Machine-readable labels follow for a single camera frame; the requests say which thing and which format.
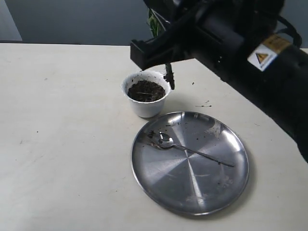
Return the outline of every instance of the table surface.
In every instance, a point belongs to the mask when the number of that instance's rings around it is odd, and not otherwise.
[[[293,140],[196,60],[173,67],[162,113],[213,116],[248,149],[238,201],[185,218],[139,187],[130,149],[148,120],[120,89],[139,71],[129,47],[0,44],[0,231],[307,230],[308,165]]]

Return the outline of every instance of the spoon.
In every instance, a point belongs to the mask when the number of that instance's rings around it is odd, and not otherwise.
[[[173,139],[169,135],[167,135],[163,132],[159,132],[159,136],[160,136],[160,141],[159,141],[159,143],[157,143],[157,145],[160,146],[161,148],[171,148],[171,147],[183,148],[183,149],[185,149],[189,152],[199,154],[199,155],[204,156],[204,157],[206,157],[210,160],[214,160],[214,161],[218,162],[219,164],[223,164],[223,165],[226,165],[226,166],[229,166],[229,167],[234,167],[234,165],[223,162],[223,161],[221,161],[221,160],[219,160],[219,159],[217,159],[217,158],[215,158],[211,155],[201,153],[199,151],[194,151],[194,150],[191,150],[191,149],[189,149],[185,146],[176,144],[176,143],[174,143]]]

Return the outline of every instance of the stainless steel plate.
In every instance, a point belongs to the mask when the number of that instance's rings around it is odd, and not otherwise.
[[[151,131],[165,132],[176,143],[235,167],[176,148],[158,150],[146,139]],[[148,122],[134,141],[132,168],[154,201],[187,215],[207,215],[227,207],[241,195],[249,174],[247,154],[238,137],[218,120],[194,112],[170,113]]]

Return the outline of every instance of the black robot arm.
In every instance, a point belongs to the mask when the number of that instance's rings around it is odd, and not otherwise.
[[[141,69],[196,58],[268,114],[308,161],[308,55],[274,34],[284,0],[144,0],[165,32],[131,42]],[[301,38],[293,27],[283,32]]]

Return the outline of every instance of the paper cup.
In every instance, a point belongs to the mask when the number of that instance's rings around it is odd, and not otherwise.
[[[165,95],[163,98],[153,102],[139,102],[133,100],[128,96],[128,90],[131,86],[140,80],[148,80],[159,84],[165,89]],[[164,80],[164,75],[156,71],[141,71],[132,74],[122,82],[122,91],[130,101],[133,111],[142,118],[151,118],[161,112],[164,107],[165,99],[171,92],[169,83]]]

